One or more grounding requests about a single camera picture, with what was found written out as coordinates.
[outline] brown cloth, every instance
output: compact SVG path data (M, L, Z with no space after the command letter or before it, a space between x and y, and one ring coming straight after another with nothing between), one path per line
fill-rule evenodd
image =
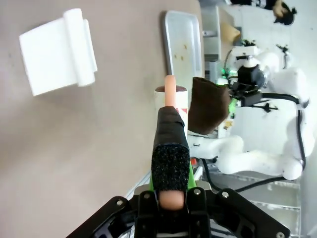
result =
M188 129L202 135L211 133L228 117L229 103L229 90L226 86L194 77Z

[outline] screw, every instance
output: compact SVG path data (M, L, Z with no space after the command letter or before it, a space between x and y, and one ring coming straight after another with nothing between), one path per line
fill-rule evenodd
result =
M229 197L229 193L227 193L227 192L223 192L221 195L222 195L224 198L228 198L228 197Z
M282 232L278 232L278 233L276 234L276 238L285 238L285 235L284 235L284 233L282 233Z
M117 201L117 205L118 205L118 206L121 206L122 204L123 204L123 201L122 201L122 200L118 200L118 201Z
M200 194L200 190L199 190L199 189L195 189L195 190L194 190L194 193L195 193L196 195L199 195L199 194Z

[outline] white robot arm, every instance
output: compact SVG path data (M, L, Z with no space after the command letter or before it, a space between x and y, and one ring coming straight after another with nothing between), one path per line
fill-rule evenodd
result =
M209 139L189 135L191 156L204 159L212 159L217 156L216 165L224 174L255 171L270 176L283 175L288 180L297 179L303 171L303 156L310 156L315 145L313 130L307 120L309 94L304 72L296 67L279 71L278 56L271 52L260 53L256 46L235 47L232 55L242 57L237 60L236 67L252 68L258 65L272 93L293 95L299 99L300 125L297 118L293 118L289 122L288 140L282 155L259 150L244 152L243 140L239 136ZM304 155L301 153L299 140L302 140Z

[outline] white canister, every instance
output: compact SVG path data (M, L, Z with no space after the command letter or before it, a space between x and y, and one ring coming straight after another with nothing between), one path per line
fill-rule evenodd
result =
M158 87L155 90L155 109L156 115L159 109L165 106L165 88L164 86ZM185 123L184 132L187 138L187 124L188 124L188 91L186 88L176 86L176 110Z

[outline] metal tray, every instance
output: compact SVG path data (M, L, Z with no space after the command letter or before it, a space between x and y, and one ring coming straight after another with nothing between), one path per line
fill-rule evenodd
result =
M191 91L193 77L202 77L200 29L195 15L168 11L164 19L168 73L176 83Z

